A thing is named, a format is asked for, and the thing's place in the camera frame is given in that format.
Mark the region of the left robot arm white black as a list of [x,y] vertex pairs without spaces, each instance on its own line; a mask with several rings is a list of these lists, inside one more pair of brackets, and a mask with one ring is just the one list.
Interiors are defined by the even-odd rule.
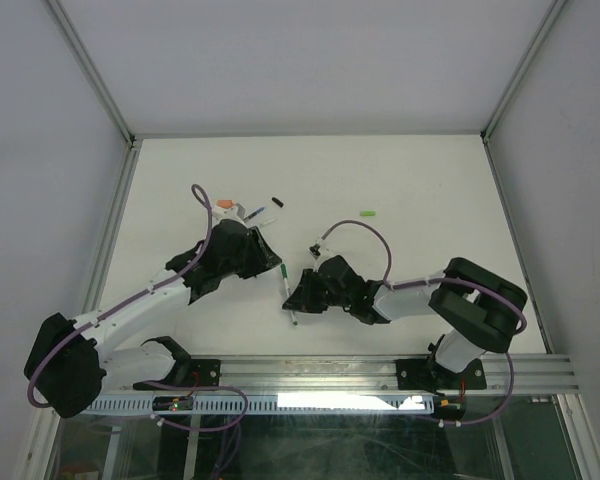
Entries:
[[55,313],[44,320],[24,367],[29,402],[68,419],[114,389],[199,385],[190,353],[173,338],[150,338],[135,348],[122,343],[216,291],[223,280],[250,279],[281,263],[258,228],[220,221],[129,298],[73,319]]

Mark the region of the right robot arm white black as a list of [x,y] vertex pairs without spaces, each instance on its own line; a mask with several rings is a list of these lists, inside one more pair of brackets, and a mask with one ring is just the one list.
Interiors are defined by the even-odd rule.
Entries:
[[389,285],[363,278],[337,255],[305,269],[282,308],[307,314],[340,308],[366,325],[437,314],[451,330],[433,346],[427,374],[435,385],[449,387],[484,353],[509,350],[526,327],[527,300],[514,283],[462,257],[438,276]]

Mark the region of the white green end pen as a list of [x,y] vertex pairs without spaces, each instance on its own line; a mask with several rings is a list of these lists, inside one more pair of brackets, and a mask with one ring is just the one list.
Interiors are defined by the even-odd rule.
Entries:
[[[290,289],[290,285],[289,285],[288,278],[283,278],[283,277],[282,277],[282,280],[283,280],[284,292],[285,292],[285,294],[286,294],[286,300],[287,300],[287,299],[288,299],[288,298],[291,296],[291,293],[292,293],[292,292],[291,292],[291,289]],[[296,314],[295,314],[295,312],[294,312],[294,311],[292,311],[292,310],[287,310],[287,311],[288,311],[288,313],[289,313],[289,315],[290,315],[290,318],[291,318],[292,325],[293,325],[294,327],[297,327],[297,326],[299,325],[299,323],[298,323],[298,321],[297,321],[297,318],[296,318]]]

